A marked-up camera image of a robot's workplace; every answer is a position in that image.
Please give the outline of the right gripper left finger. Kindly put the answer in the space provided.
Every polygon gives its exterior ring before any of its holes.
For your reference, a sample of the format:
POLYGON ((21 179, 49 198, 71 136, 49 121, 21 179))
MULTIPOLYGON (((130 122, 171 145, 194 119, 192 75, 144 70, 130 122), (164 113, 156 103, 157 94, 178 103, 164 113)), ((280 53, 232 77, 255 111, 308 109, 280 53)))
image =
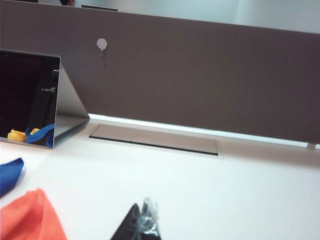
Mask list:
POLYGON ((137 203, 134 203, 111 237, 111 240, 139 240, 139 219, 140 208, 137 203))

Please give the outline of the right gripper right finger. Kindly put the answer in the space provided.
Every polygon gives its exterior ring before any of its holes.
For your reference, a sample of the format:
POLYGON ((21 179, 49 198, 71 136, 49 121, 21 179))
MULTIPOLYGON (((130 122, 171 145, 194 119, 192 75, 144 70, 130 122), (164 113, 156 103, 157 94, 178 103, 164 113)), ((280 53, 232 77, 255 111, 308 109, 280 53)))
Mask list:
POLYGON ((140 240, 161 240, 159 230, 158 204, 151 198, 143 200, 139 217, 139 239, 140 240))

